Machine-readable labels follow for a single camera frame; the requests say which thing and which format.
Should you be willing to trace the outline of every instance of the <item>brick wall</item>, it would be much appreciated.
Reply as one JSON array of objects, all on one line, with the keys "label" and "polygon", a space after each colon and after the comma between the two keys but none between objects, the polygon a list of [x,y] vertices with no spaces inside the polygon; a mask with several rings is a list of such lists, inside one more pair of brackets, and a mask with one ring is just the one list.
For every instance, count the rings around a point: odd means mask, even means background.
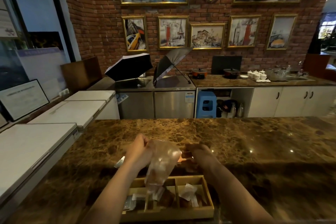
[{"label": "brick wall", "polygon": [[[312,36],[320,19],[325,0],[302,0],[299,4],[232,5],[232,0],[218,0],[208,4],[204,0],[190,0],[188,6],[129,6],[120,0],[67,0],[71,21],[82,59],[97,56],[102,72],[121,56],[127,55],[122,27],[123,15],[145,15],[149,53],[155,66],[167,51],[157,49],[156,17],[163,15],[189,15],[190,22],[225,22],[230,15],[261,14],[261,23],[255,48],[236,51],[192,51],[177,66],[183,72],[193,68],[211,68],[214,55],[242,55],[241,70],[269,68],[275,65],[296,65],[305,59]],[[271,18],[274,13],[298,13],[294,31],[285,51],[265,51]],[[228,24],[224,43],[227,42]]]}]

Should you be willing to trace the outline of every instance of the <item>blue plastic stool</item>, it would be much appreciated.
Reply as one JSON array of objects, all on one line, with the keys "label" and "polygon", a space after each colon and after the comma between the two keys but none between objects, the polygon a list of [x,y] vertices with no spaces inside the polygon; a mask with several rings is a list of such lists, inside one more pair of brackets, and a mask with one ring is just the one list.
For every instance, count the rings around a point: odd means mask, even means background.
[{"label": "blue plastic stool", "polygon": [[212,91],[200,91],[197,95],[196,118],[216,118],[216,95]]}]

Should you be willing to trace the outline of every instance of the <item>wooden box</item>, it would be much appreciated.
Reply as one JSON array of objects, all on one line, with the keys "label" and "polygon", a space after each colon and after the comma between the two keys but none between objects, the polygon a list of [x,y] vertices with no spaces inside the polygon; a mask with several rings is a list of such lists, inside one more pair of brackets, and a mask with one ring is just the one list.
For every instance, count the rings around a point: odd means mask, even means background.
[{"label": "wooden box", "polygon": [[[179,192],[181,192],[186,183],[197,187],[196,194],[202,197],[206,206],[183,208],[180,205]],[[197,176],[171,176],[166,180],[164,187],[175,194],[175,199],[171,207],[159,206],[157,201],[151,201],[150,194],[147,194],[145,187],[145,178],[137,178],[132,182],[128,195],[145,194],[144,209],[135,209],[133,211],[123,211],[120,222],[148,222],[148,221],[167,221],[167,220],[185,220],[213,218],[214,207],[208,191],[207,183],[203,175]]]}]

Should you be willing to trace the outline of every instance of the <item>plastic bag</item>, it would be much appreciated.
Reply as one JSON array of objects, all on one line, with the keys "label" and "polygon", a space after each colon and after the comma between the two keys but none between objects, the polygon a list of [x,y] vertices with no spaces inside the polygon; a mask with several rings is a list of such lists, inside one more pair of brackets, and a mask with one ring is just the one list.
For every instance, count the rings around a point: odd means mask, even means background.
[{"label": "plastic bag", "polygon": [[151,140],[153,156],[146,174],[145,184],[149,192],[162,186],[181,157],[180,149],[168,141]]}]

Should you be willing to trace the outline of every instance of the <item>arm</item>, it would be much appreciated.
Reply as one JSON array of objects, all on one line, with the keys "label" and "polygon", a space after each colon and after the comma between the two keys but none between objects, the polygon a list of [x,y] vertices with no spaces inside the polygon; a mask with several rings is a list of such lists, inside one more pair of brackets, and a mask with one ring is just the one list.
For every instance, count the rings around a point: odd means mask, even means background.
[{"label": "arm", "polygon": [[147,142],[144,135],[137,135],[127,150],[124,163],[99,195],[82,224],[119,223],[128,189],[152,157],[151,149],[146,147]]},{"label": "arm", "polygon": [[232,222],[246,224],[274,223],[273,218],[251,196],[238,179],[224,167],[205,145],[187,145],[194,160],[204,172],[205,179],[214,186],[221,203],[228,210]]}]

